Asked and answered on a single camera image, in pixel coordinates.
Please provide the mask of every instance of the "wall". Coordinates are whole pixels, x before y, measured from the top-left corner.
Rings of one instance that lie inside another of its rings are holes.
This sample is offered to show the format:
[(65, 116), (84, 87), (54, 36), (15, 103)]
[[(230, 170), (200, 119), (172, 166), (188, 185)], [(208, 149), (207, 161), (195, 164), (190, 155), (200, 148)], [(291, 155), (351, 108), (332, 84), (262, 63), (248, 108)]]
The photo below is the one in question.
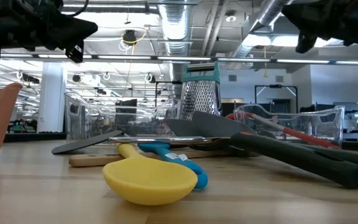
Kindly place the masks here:
[(291, 80), (293, 85), (298, 86), (298, 109), (310, 106), (313, 103), (310, 65), (306, 65), (292, 73)]
[[(292, 85), (291, 74), (285, 69), (268, 69), (268, 77), (264, 77), (265, 70), (225, 70), (221, 69), (221, 97), (222, 98), (243, 98), (245, 103), (254, 103), (255, 85), (274, 85), (276, 75), (283, 75), (284, 82), (281, 85)], [(229, 75), (237, 75), (236, 82), (229, 82)], [(293, 99), (295, 98), (286, 88), (266, 88), (257, 98), (258, 103), (268, 103), (272, 99)]]
[(358, 66), (312, 65), (313, 103), (358, 102)]

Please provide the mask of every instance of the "exposed ductwork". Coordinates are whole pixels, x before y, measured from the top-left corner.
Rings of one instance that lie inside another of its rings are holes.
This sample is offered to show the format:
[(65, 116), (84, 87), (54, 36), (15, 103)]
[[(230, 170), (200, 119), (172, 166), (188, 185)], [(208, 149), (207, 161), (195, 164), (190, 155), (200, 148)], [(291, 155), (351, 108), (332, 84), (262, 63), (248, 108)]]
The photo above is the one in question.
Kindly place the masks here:
[(261, 29), (263, 27), (272, 26), (274, 22), (280, 16), (283, 6), (291, 4), (293, 0), (264, 0), (260, 11), (256, 16), (248, 16), (244, 23), (244, 37), (245, 39), (241, 42), (240, 46), (234, 51), (231, 57), (244, 58), (248, 55), (254, 45), (250, 44), (251, 41), (247, 40), (249, 34)]
[[(191, 6), (182, 4), (161, 4), (158, 5), (161, 15), (162, 32), (166, 40), (188, 40), (190, 37), (190, 16)], [(167, 42), (165, 48), (168, 55), (187, 56), (189, 54), (189, 44), (179, 42)], [(186, 72), (186, 65), (183, 63), (171, 63), (169, 65), (170, 79), (172, 81), (182, 81)], [(173, 87), (172, 96), (179, 98), (181, 87)]]
[[(66, 3), (64, 12), (76, 12), (78, 3)], [(163, 36), (165, 40), (188, 40), (190, 38), (190, 16), (191, 6), (185, 4), (158, 4), (149, 6), (145, 4), (111, 4), (108, 2), (89, 4), (86, 12), (116, 12), (116, 13), (146, 13), (160, 14)], [(187, 56), (189, 54), (189, 43), (167, 42), (165, 48), (168, 55)], [(186, 72), (186, 66), (183, 63), (171, 63), (170, 80), (182, 80)], [(180, 97), (181, 88), (176, 86), (171, 95)]]

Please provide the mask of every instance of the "blue handle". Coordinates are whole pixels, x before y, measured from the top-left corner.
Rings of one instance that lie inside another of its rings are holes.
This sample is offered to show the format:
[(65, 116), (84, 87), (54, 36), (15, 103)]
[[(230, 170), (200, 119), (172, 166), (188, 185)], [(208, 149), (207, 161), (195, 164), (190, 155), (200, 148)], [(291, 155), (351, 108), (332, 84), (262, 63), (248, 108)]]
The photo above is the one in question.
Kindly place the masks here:
[(203, 189), (208, 184), (208, 176), (206, 172), (199, 165), (195, 164), (193, 161), (187, 159), (185, 161), (181, 160), (175, 153), (168, 150), (169, 144), (158, 143), (158, 144), (150, 144), (150, 143), (142, 143), (138, 144), (139, 149), (144, 152), (155, 152), (161, 156), (161, 158), (166, 162), (174, 162), (176, 164), (183, 165), (189, 169), (191, 169), (194, 173), (196, 173), (198, 177), (198, 181), (195, 189)]

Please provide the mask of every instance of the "desk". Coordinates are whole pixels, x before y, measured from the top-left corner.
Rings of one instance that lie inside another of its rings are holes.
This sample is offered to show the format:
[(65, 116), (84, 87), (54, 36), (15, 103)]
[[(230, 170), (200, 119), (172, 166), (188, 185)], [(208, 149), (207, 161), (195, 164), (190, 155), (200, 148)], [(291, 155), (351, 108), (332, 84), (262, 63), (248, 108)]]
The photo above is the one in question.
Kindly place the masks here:
[(206, 190), (170, 205), (134, 205), (110, 191), (102, 167), (74, 168), (52, 155), (63, 143), (3, 146), (0, 224), (358, 224), (358, 190), (267, 157), (194, 159), (209, 174)]

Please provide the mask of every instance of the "ceiling duct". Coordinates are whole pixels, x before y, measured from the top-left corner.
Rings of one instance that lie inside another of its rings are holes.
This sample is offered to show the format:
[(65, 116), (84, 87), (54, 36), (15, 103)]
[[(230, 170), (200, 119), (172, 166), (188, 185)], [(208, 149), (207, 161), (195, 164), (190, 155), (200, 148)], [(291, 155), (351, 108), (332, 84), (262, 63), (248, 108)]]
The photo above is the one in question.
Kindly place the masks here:
[[(162, 32), (166, 40), (188, 40), (190, 31), (191, 6), (183, 4), (161, 4), (158, 5), (161, 15)], [(165, 49), (168, 55), (187, 56), (189, 54), (189, 44), (179, 42), (166, 42)], [(171, 63), (169, 65), (171, 81), (182, 81), (186, 72), (184, 63)], [(170, 95), (179, 98), (181, 86), (174, 85), (174, 91)]]
[[(248, 40), (248, 38), (250, 38), (249, 34), (265, 27), (270, 28), (267, 32), (272, 30), (274, 22), (280, 17), (283, 6), (291, 4), (292, 2), (293, 0), (264, 0), (260, 11), (247, 17), (243, 27), (243, 37), (245, 38), (236, 51), (231, 54), (231, 57), (246, 57), (252, 48), (255, 47), (252, 41)], [(226, 68), (232, 68), (235, 64), (236, 63), (228, 63)]]

